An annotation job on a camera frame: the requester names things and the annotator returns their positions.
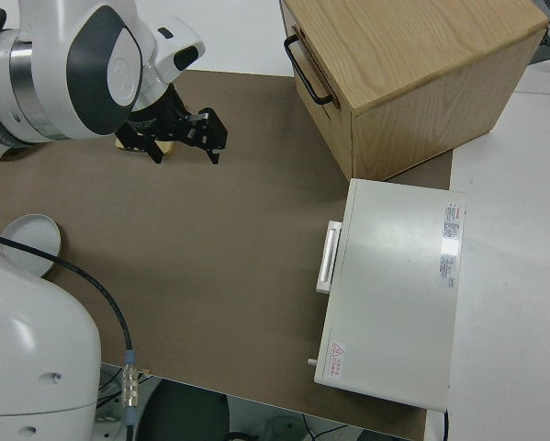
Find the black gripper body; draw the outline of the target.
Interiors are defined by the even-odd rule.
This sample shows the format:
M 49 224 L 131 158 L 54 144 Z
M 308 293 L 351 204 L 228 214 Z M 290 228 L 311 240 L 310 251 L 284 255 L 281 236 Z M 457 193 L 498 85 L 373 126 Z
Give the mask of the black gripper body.
M 175 87 L 169 85 L 152 104 L 132 111 L 116 131 L 116 136 L 125 149 L 127 141 L 136 134 L 154 139 L 159 146 L 161 141 L 178 141 L 199 148 L 196 133 L 199 111 L 188 111 Z

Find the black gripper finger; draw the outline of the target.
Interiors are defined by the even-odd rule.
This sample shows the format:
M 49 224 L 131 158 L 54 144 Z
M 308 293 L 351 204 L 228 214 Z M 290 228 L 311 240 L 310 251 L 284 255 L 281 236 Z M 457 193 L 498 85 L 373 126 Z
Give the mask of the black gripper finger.
M 197 145 L 212 164 L 218 164 L 220 153 L 226 148 L 228 131 L 213 108 L 205 107 L 197 115 L 200 117 L 196 131 Z
M 163 161 L 163 151 L 154 139 L 136 134 L 127 141 L 127 149 L 132 152 L 147 153 L 156 164 Z

